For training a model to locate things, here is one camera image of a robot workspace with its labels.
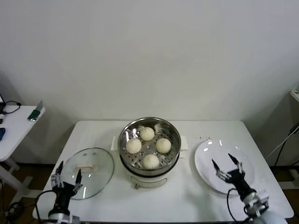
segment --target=black cable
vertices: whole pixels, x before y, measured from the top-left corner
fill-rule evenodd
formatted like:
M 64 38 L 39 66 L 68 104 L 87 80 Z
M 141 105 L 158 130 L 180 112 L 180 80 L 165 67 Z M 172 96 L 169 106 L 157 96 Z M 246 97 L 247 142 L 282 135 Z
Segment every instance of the black cable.
M 284 146 L 285 146 L 286 141 L 288 141 L 288 140 L 285 140 L 285 142 L 282 144 L 282 146 L 281 146 L 281 148 L 280 148 L 280 151 L 279 151 L 279 153 L 278 153 L 278 157 L 277 157 L 277 159 L 276 159 L 276 161 L 275 161 L 274 166 L 277 165 L 277 162 L 278 162 L 278 160 L 279 160 L 279 157 L 280 157 L 280 154 L 281 154 L 282 150 L 284 149 Z
M 19 102 L 16 102 L 16 101 L 14 101 L 14 100 L 9 100 L 9 101 L 5 102 L 5 104 L 7 105 L 7 103 L 10 103 L 10 102 L 13 102 L 13 103 L 17 104 L 17 106 L 19 106 L 19 107 L 18 107 L 17 109 L 15 109 L 14 111 L 10 111 L 10 112 L 7 112 L 7 111 L 4 111 L 4 110 L 2 110 L 2 113 L 3 113 L 3 114 L 10 114 L 10 113 L 14 113 L 14 112 L 16 112 L 17 110 L 19 110 L 19 109 L 20 109 L 20 107 L 22 106 L 22 104 L 21 104 L 21 103 L 19 103 Z
M 294 166 L 297 162 L 299 162 L 299 160 L 297 160 L 296 162 L 294 162 L 291 166 Z
M 54 192 L 54 191 L 53 191 L 53 190 L 46 190 L 46 191 L 40 193 L 40 194 L 36 197 L 36 200 L 35 200 L 35 202 L 34 202 L 34 206 L 35 206 L 35 208 L 36 208 L 36 214 L 37 214 L 37 219 L 38 219 L 38 223 L 39 223 L 39 224 L 42 224 L 42 220 L 41 220 L 41 217 L 40 217 L 40 215 L 39 215 L 39 211 L 38 211 L 38 207 L 37 207 L 37 201 L 38 201 L 38 199 L 39 199 L 39 197 L 40 197 L 41 195 L 43 195 L 43 194 L 45 194 L 45 193 L 49 193 L 49 192 Z
M 228 206 L 228 211 L 229 211 L 230 216 L 231 216 L 231 217 L 233 218 L 233 220 L 237 223 L 237 220 L 235 219 L 235 217 L 233 216 L 232 212 L 230 211 L 229 203 L 228 203 L 229 193 L 230 193 L 232 190 L 237 190 L 237 189 L 235 189 L 235 188 L 229 189 L 228 194 L 226 195 L 226 205 Z

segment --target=power cord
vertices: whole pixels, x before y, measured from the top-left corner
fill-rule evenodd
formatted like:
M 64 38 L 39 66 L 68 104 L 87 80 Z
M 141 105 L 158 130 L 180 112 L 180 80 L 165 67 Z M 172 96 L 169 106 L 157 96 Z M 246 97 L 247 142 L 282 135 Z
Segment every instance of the power cord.
M 1 186 L 2 186 L 2 209 L 3 209 L 3 213 L 5 216 L 5 224 L 14 224 L 13 221 L 17 220 L 24 212 L 25 208 L 34 205 L 34 203 L 32 204 L 28 204 L 26 206 L 23 205 L 23 203 L 21 202 L 15 202 L 12 203 L 11 205 L 9 205 L 9 207 L 7 209 L 5 209 L 4 206 L 4 186 L 3 186 L 3 181 L 0 179 L 1 182 Z
M 282 150 L 284 149 L 286 142 L 287 142 L 287 140 L 285 140 L 285 142 L 282 144 L 282 147 L 280 148 L 280 151 L 279 151 L 279 153 L 278 153 L 278 156 L 277 156 L 277 159 L 276 159 L 276 161 L 275 161 L 275 163 L 274 163 L 274 166 L 277 165 L 277 162 L 278 162 L 278 160 L 279 160 L 280 154 L 281 154 Z
M 279 157 L 280 157 L 280 154 L 281 154 L 281 152 L 282 152 L 282 150 L 283 150 L 283 148 L 284 148 L 284 146 L 285 146 L 285 143 L 286 143 L 286 141 L 293 135 L 293 134 L 295 134 L 297 131 L 299 131 L 299 122 L 297 122 L 297 124 L 295 124 L 291 129 L 290 129 L 290 133 L 288 134 L 288 136 L 286 137 L 286 139 L 283 141 L 283 142 L 281 142 L 278 146 L 276 146 L 276 148 L 269 154 L 269 155 L 267 155 L 267 157 L 266 157 L 266 159 L 268 159 L 281 145 L 282 145 L 282 147 L 280 148 L 280 151 L 279 151 L 279 154 L 278 154 L 278 157 L 277 157 L 277 159 L 276 159 L 276 162 L 275 162 L 275 165 L 274 166 L 276 166 L 277 165 L 277 162 L 278 162 L 278 160 L 279 160 Z
M 294 162 L 291 166 L 294 166 L 297 162 L 299 162 L 299 160 L 297 160 L 296 162 Z
M 15 103 L 17 106 L 19 106 L 17 109 L 15 109 L 14 111 L 10 111 L 10 112 L 7 112 L 7 111 L 4 111 L 4 110 L 2 110 L 2 113 L 3 114 L 10 114 L 10 113 L 14 113 L 14 112 L 16 112 L 17 110 L 19 110 L 20 109 L 20 107 L 22 106 L 22 104 L 21 103 L 19 103 L 19 102 L 16 102 L 16 101 L 13 101 L 13 100 L 9 100 L 9 101 L 7 101 L 7 102 L 5 102 L 5 105 L 7 105 L 7 103 L 10 103 L 10 102 L 13 102 L 13 103 Z

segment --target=cable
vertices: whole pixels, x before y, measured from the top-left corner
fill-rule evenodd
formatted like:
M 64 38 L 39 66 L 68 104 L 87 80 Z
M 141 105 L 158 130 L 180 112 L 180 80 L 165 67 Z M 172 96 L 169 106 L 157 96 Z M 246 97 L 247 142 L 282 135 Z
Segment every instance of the cable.
M 299 130 L 299 126 L 292 133 L 290 133 L 283 142 L 276 146 L 276 148 L 269 155 L 266 156 L 266 159 L 268 159 L 281 145 L 283 145 L 288 140 L 288 138 L 290 138 L 295 132 L 297 132 L 297 130 Z
M 36 197 L 36 200 L 35 200 L 35 202 L 34 202 L 34 206 L 35 206 L 35 208 L 36 208 L 36 214 L 37 214 L 37 219 L 38 219 L 38 223 L 39 223 L 39 224 L 42 223 L 42 220 L 41 220 L 41 217 L 40 217 L 40 215 L 39 215 L 39 211 L 38 211 L 38 207 L 37 207 L 37 201 L 38 201 L 38 199 L 39 199 L 39 197 L 40 197 L 41 195 L 43 195 L 43 194 L 45 194 L 45 193 L 49 193 L 49 192 L 54 192 L 54 191 L 53 191 L 53 190 L 46 190 L 46 191 L 40 193 L 40 194 Z
M 1 185 L 2 185 L 2 210 L 3 210 L 4 216 L 5 216 L 3 181 L 2 181 L 2 179 L 0 179 L 0 181 L 1 181 Z
M 297 162 L 299 162 L 299 160 L 297 160 L 296 162 L 294 162 L 291 166 L 294 166 Z
M 3 114 L 10 114 L 10 113 L 14 113 L 14 112 L 16 112 L 17 110 L 19 110 L 19 109 L 20 109 L 20 107 L 22 106 L 22 104 L 21 104 L 21 103 L 19 103 L 19 102 L 16 102 L 16 101 L 13 101 L 13 100 L 9 100 L 9 101 L 5 102 L 5 104 L 7 105 L 7 103 L 10 103 L 10 102 L 13 102 L 13 103 L 17 104 L 17 106 L 19 106 L 19 107 L 18 107 L 17 109 L 15 109 L 14 111 L 10 111 L 10 112 L 7 112 L 7 111 L 4 111 L 4 110 L 2 110 L 2 113 L 3 113 Z
M 283 150 L 284 147 L 285 147 L 286 141 L 282 144 L 282 147 L 280 148 L 280 151 L 279 151 L 279 153 L 278 153 L 278 157 L 277 157 L 277 159 L 276 159 L 276 161 L 275 161 L 275 163 L 274 163 L 274 166 L 277 165 L 277 162 L 278 162 L 278 160 L 279 160 L 280 154 L 281 154 L 282 150 Z
M 236 189 L 236 188 L 231 188 L 231 189 L 229 189 L 228 194 L 226 195 L 226 205 L 228 206 L 228 211 L 229 211 L 230 216 L 231 216 L 231 217 L 233 218 L 233 220 L 237 223 L 237 220 L 235 219 L 235 217 L 233 216 L 232 212 L 230 211 L 229 203 L 228 203 L 229 193 L 230 193 L 232 190 L 237 190 L 237 189 Z

